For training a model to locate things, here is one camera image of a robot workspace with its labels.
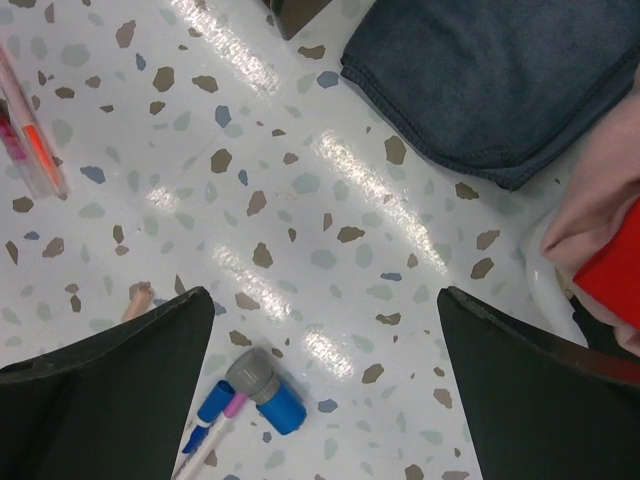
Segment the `brown wooden desk organizer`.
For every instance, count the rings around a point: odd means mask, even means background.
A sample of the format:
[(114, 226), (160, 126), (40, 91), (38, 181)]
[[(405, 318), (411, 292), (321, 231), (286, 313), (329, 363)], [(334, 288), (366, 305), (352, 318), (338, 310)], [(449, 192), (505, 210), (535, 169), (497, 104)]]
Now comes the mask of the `brown wooden desk organizer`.
[(291, 40), (327, 5), (325, 0), (264, 0), (285, 40)]

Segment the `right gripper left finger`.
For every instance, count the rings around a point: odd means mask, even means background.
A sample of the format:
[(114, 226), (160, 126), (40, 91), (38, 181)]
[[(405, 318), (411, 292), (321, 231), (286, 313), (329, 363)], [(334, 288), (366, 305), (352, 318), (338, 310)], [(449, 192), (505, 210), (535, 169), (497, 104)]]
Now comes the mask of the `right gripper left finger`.
[(168, 479), (214, 322), (195, 287), (1, 370), (4, 479)]

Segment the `dark red clear pen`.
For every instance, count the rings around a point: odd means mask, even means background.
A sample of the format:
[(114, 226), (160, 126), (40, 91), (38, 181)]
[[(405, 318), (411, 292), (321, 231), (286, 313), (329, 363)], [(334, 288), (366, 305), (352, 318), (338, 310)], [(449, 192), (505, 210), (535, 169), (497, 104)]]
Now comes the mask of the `dark red clear pen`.
[(21, 163), (27, 161), (27, 154), (11, 124), (7, 102), (4, 99), (1, 100), (1, 141), (12, 161)]

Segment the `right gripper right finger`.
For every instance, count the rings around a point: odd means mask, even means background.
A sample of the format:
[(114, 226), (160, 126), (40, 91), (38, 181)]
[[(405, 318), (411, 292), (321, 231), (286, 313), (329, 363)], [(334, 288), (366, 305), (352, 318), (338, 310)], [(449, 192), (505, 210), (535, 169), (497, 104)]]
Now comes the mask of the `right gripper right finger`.
[(581, 346), (456, 287), (440, 323), (486, 479), (636, 479), (639, 360), (574, 302)]

